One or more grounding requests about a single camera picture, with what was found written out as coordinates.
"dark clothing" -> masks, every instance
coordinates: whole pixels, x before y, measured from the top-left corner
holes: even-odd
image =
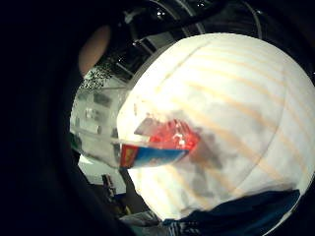
[[[295,205],[299,191],[265,192],[221,204],[210,211],[194,211],[180,220],[167,219],[171,236],[263,235]]]

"white surface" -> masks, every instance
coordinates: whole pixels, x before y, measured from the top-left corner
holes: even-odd
[[[92,184],[102,185],[101,175],[108,174],[116,187],[116,194],[125,194],[126,185],[117,169],[113,169],[103,162],[80,156],[79,167]]]
[[[304,71],[267,42],[213,33],[175,43],[131,91],[119,138],[140,140],[135,129],[159,113],[186,121],[202,141],[177,163],[130,170],[138,194],[161,219],[266,190],[303,195],[315,165],[314,100]]]

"dark background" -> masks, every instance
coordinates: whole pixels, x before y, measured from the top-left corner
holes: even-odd
[[[314,55],[312,1],[249,1],[285,18]],[[71,157],[67,119],[80,81],[78,51],[136,0],[7,1],[1,26],[1,230],[3,235],[128,235]],[[314,184],[274,235],[314,235]]]

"blue label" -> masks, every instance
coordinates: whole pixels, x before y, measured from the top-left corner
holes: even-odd
[[[139,147],[132,168],[164,165],[180,159],[188,152],[186,149]]]

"striped fabric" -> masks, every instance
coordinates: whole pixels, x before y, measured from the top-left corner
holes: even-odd
[[[118,115],[119,138],[150,114],[184,120],[202,140],[184,159],[132,169],[161,219],[267,190],[299,189],[315,168],[315,89],[284,52],[232,33],[185,38],[145,72]]]

